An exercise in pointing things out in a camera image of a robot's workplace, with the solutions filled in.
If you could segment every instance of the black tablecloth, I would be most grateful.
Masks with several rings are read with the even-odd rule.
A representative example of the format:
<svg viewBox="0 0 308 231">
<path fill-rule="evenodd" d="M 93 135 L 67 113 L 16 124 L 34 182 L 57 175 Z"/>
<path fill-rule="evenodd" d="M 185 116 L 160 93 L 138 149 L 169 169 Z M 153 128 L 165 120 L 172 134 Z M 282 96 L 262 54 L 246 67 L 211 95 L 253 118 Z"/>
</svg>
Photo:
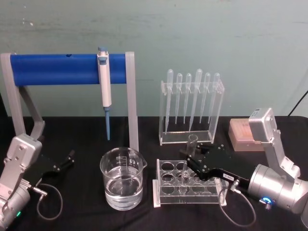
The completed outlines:
<svg viewBox="0 0 308 231">
<path fill-rule="evenodd" d="M 224 144 L 233 150 L 228 137 L 230 117 L 219 118 L 215 143 Z M 152 179 L 155 178 L 156 159 L 178 159 L 178 150 L 183 144 L 159 146 L 158 117 L 139 118 L 140 152 L 148 163 L 144 170 L 144 189 L 141 203 L 133 210 L 120 212 L 112 209 L 106 202 L 103 177 L 99 163 L 108 150 L 128 145 L 127 118 L 111 118 L 111 141 L 106 140 L 104 118 L 98 117 L 52 117 L 46 118 L 45 141 L 42 154 L 61 161 L 71 149 L 76 151 L 75 165 L 65 174 L 45 179 L 56 186 L 64 199 L 61 216 L 55 221 L 44 221 L 36 212 L 38 195 L 31 193 L 31 201 L 22 210 L 9 230 L 25 231 L 136 231 L 136 230 L 244 230 L 231 224 L 222 214 L 218 205 L 162 205 L 153 208 Z M 308 180 L 308 120 L 304 117 L 276 117 L 282 132 L 285 154 L 301 168 L 301 178 Z M 3 159 L 14 136 L 13 125 L 9 119 L 0 120 L 0 158 Z M 27 130 L 32 123 L 27 118 Z M 267 165 L 263 152 L 234 153 L 249 163 Z M 54 198 L 43 201 L 42 212 L 46 216 L 56 214 L 59 201 Z M 225 210 L 239 223 L 252 219 L 248 205 L 239 195 L 227 195 Z M 299 215 L 274 207 L 266 211 L 264 206 L 253 201 L 257 213 L 251 231 L 306 230 Z"/>
</svg>

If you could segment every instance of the blue led light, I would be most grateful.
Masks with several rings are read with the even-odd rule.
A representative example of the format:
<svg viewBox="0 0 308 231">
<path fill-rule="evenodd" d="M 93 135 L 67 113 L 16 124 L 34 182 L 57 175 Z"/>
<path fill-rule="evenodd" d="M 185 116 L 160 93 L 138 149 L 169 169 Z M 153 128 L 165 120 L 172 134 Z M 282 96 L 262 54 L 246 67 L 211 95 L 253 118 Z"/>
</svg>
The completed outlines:
<svg viewBox="0 0 308 231">
<path fill-rule="evenodd" d="M 266 197 L 266 196 L 263 197 L 262 200 L 265 201 L 267 204 L 272 204 L 273 203 L 272 200 L 270 198 Z"/>
</svg>

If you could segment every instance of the pipette tip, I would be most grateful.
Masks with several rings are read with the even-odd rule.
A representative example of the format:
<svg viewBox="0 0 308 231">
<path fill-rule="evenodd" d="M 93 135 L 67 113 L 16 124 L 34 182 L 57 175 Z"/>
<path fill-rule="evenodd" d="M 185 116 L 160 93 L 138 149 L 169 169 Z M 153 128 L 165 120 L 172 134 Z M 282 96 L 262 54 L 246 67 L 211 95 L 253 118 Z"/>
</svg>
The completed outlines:
<svg viewBox="0 0 308 231">
<path fill-rule="evenodd" d="M 107 134 L 107 140 L 110 140 L 110 120 L 109 120 L 109 111 L 110 107 L 104 107 L 105 111 L 105 120 L 106 120 L 106 134 Z"/>
</svg>

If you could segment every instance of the teal wall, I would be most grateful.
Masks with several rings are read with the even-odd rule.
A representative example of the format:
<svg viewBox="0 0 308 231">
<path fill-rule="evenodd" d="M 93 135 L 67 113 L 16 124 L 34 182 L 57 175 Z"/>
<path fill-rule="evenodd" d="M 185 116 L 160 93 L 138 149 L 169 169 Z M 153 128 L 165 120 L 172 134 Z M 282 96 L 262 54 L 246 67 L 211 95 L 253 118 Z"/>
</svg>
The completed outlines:
<svg viewBox="0 0 308 231">
<path fill-rule="evenodd" d="M 159 115 L 170 68 L 219 72 L 221 115 L 269 106 L 285 115 L 308 89 L 307 9 L 305 0 L 3 0 L 0 52 L 134 51 L 139 116 Z M 0 91 L 8 109 L 2 76 Z M 43 116 L 103 115 L 99 86 L 31 92 Z M 112 87 L 112 100 L 112 115 L 127 115 L 125 86 Z M 308 116 L 308 100 L 294 115 Z"/>
</svg>

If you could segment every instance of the label sticker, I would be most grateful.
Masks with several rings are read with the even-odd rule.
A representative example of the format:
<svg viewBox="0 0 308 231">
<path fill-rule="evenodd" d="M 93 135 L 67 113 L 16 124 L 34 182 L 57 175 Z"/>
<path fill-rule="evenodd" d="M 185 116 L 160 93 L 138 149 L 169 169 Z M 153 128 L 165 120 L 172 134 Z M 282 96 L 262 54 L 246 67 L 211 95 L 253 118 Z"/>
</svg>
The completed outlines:
<svg viewBox="0 0 308 231">
<path fill-rule="evenodd" d="M 232 180 L 232 181 L 234 181 L 234 177 L 232 177 L 232 176 L 229 176 L 229 175 L 227 175 L 227 174 L 223 174 L 222 175 L 224 178 L 226 178 L 226 179 L 229 179 L 229 180 Z"/>
</svg>

